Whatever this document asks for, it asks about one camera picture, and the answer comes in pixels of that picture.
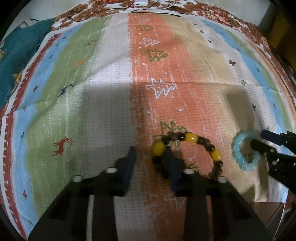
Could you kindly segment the yellow wooden furniture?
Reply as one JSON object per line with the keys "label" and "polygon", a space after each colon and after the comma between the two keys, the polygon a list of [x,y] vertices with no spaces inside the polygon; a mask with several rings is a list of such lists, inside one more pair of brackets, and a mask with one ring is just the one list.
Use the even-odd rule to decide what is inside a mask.
{"label": "yellow wooden furniture", "polygon": [[267,41],[281,59],[295,69],[295,29],[281,12],[275,17]]}

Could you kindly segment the white power adapter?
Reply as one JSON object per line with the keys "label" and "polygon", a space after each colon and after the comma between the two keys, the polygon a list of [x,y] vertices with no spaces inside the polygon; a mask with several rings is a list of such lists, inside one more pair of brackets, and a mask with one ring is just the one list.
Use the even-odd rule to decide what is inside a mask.
{"label": "white power adapter", "polygon": [[135,6],[148,6],[149,1],[148,0],[135,0],[134,5]]}

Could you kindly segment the teal blanket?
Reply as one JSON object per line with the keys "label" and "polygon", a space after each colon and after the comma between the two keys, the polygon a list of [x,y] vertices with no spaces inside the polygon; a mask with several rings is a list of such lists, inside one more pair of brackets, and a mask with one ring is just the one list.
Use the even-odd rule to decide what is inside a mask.
{"label": "teal blanket", "polygon": [[1,108],[12,95],[17,75],[39,49],[52,24],[53,19],[48,19],[29,27],[17,27],[6,37],[1,48]]}

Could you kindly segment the striped colourful mat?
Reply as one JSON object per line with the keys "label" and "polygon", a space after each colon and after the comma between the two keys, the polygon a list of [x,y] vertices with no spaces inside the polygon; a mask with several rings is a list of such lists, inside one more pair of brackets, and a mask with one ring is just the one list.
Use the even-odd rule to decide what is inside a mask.
{"label": "striped colourful mat", "polygon": [[241,131],[295,129],[283,72],[249,35],[199,16],[114,14],[46,37],[2,120],[1,199],[28,238],[75,175],[92,177],[130,146],[137,161],[115,199],[120,240],[175,240],[185,199],[152,168],[167,132],[193,132],[222,153],[223,172],[249,202],[288,190],[232,156]]}

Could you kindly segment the brown jewelry box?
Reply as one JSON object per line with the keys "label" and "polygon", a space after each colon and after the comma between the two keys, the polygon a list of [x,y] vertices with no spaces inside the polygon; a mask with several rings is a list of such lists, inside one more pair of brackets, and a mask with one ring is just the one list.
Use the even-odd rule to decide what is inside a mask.
{"label": "brown jewelry box", "polygon": [[283,202],[252,202],[251,208],[264,223],[273,239],[281,224],[281,219],[285,210]]}

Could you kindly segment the floral brown bedsheet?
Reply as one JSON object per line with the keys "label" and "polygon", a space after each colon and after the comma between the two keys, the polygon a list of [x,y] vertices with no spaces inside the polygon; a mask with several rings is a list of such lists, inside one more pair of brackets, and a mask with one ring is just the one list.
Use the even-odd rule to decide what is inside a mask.
{"label": "floral brown bedsheet", "polygon": [[197,101],[196,116],[295,124],[295,85],[255,25],[199,1],[177,1],[171,16],[184,19],[185,55],[196,62],[188,83],[211,94]]}

